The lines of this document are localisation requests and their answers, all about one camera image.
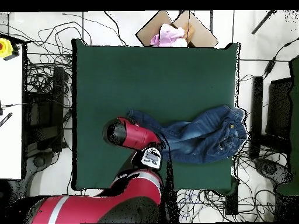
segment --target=gray stripe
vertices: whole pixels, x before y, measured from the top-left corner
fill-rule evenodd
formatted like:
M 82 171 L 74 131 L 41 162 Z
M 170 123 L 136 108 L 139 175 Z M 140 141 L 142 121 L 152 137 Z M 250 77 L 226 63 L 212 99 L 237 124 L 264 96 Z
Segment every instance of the gray stripe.
M 160 184 L 159 180 L 154 175 L 152 175 L 151 173 L 144 172 L 144 171 L 137 171 L 135 173 L 131 173 L 129 175 L 129 178 L 135 174 L 139 174 L 138 178 L 144 178 L 144 179 L 147 179 L 147 180 L 150 180 L 151 182 L 153 182 L 160 192 L 161 184 Z
M 52 214 L 50 216 L 48 224 L 55 224 L 56 223 L 59 211 L 61 210 L 63 204 L 66 202 L 68 197 L 69 196 L 64 196 L 64 197 L 60 198 L 59 202 L 57 203 L 57 205 L 55 206 L 55 208 L 52 211 Z

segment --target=label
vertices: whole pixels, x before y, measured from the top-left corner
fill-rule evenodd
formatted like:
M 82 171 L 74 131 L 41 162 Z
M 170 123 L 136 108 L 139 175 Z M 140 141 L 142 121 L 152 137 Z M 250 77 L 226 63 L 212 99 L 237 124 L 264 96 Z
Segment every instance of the label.
M 161 166 L 161 154 L 156 148 L 147 148 L 143 151 L 141 163 L 148 167 L 159 169 Z

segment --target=denim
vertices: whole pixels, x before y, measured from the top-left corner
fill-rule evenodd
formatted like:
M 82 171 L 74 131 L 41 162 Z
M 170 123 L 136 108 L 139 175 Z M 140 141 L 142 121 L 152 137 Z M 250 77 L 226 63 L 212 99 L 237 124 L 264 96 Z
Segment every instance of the denim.
M 243 111 L 220 106 L 201 113 L 192 122 L 178 121 L 162 126 L 148 114 L 129 110 L 128 117 L 139 126 L 154 131 L 168 141 L 171 158 L 176 162 L 204 164 L 228 158 L 246 141 Z M 163 157 L 169 157 L 166 147 Z

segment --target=yellow object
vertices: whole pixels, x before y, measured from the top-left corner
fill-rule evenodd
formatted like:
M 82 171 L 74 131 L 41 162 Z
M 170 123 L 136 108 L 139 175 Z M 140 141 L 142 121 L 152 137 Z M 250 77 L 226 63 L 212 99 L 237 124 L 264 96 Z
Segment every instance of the yellow object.
M 5 38 L 0 38 L 0 58 L 12 55 L 13 48 L 11 42 Z

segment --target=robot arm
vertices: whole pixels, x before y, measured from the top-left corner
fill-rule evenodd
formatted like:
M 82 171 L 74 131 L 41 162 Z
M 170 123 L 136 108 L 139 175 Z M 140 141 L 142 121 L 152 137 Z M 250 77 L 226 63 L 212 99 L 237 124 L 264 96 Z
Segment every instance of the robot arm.
M 23 198 L 11 207 L 6 220 L 17 222 L 19 215 L 23 223 L 31 224 L 158 222 L 163 184 L 156 171 L 161 168 L 163 143 L 150 130 L 121 117 L 105 125 L 103 138 L 134 150 L 128 160 L 131 169 L 119 173 L 110 189 L 98 197 Z

